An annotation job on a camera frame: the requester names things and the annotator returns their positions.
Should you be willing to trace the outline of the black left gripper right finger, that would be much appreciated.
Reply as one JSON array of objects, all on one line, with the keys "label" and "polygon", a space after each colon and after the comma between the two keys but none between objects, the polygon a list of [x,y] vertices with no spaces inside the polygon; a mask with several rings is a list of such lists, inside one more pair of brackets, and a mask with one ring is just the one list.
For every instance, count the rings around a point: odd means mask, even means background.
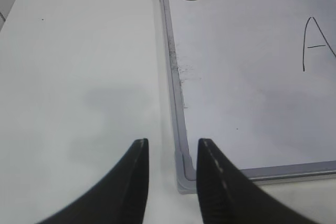
[{"label": "black left gripper right finger", "polygon": [[240,172],[211,139],[198,142],[196,189],[204,223],[295,223],[296,213]]}]

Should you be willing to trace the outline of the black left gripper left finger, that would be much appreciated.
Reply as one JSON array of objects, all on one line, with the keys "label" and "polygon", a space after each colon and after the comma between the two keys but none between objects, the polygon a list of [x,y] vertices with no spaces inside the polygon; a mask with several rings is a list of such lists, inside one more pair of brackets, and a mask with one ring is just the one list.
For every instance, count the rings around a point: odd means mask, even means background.
[{"label": "black left gripper left finger", "polygon": [[149,141],[143,138],[90,190],[42,222],[142,223],[148,191]]}]

